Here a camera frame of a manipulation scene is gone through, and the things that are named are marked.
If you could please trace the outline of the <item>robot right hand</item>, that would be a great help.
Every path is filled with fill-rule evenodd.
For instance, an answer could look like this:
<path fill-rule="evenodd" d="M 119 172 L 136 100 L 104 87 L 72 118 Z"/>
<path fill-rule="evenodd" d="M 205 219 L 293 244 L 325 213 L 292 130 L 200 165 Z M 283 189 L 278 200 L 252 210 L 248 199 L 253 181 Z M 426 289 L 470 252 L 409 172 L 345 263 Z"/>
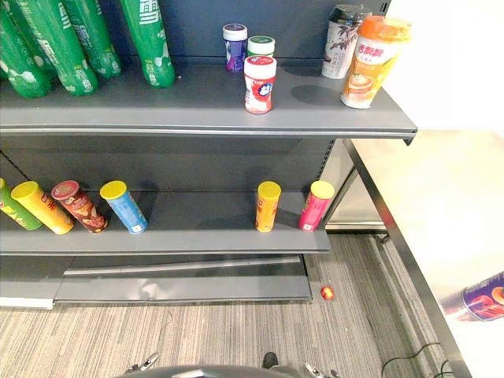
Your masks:
<path fill-rule="evenodd" d="M 310 363 L 305 363 L 305 369 L 309 373 L 309 375 L 313 378 L 340 378 L 340 374 L 332 369 L 329 374 L 325 374 L 317 367 L 311 365 Z"/>

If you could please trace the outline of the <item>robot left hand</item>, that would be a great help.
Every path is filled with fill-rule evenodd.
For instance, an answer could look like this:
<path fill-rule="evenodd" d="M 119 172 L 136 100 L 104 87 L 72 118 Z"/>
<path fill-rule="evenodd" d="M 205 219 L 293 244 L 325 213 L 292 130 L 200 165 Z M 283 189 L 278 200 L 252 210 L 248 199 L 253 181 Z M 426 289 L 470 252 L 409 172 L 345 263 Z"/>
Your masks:
<path fill-rule="evenodd" d="M 148 358 L 145 359 L 144 362 L 140 364 L 134 364 L 126 369 L 125 374 L 133 373 L 133 372 L 141 372 L 147 369 L 150 369 L 159 359 L 159 353 L 155 352 L 151 354 Z"/>

